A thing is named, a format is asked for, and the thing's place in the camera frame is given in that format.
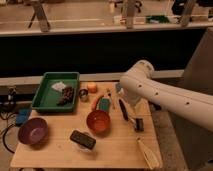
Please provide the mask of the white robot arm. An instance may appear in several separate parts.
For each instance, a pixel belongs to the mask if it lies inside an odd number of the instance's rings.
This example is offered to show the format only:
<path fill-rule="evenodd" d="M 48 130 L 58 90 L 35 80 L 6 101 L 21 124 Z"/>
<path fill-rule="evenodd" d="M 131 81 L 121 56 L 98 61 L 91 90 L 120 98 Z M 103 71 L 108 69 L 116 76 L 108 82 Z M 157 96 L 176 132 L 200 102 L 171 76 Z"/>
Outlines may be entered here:
<path fill-rule="evenodd" d="M 139 60 L 120 77 L 127 101 L 145 98 L 213 132 L 213 96 L 154 81 L 153 72 L 150 62 Z"/>

